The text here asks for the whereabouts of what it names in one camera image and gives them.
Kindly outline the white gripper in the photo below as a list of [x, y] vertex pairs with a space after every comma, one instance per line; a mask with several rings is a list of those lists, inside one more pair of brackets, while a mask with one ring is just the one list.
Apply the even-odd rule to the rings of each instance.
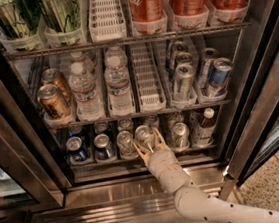
[[151, 154], [146, 147], [143, 147], [137, 141], [133, 142], [133, 146], [136, 148], [138, 155], [147, 164], [148, 171], [154, 175], [157, 179], [160, 179], [163, 174], [170, 171], [178, 171], [181, 166], [176, 159], [175, 154], [168, 149], [168, 145], [162, 137], [160, 131], [157, 128], [153, 128], [155, 137], [155, 146], [158, 151]]

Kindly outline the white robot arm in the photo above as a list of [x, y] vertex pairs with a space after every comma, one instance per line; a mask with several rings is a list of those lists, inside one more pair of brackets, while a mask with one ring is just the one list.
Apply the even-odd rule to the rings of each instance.
[[202, 191], [186, 173], [161, 133], [154, 129], [155, 150], [134, 141], [138, 155], [162, 188], [174, 198], [178, 214], [188, 220], [213, 223], [279, 223], [279, 211], [222, 201]]

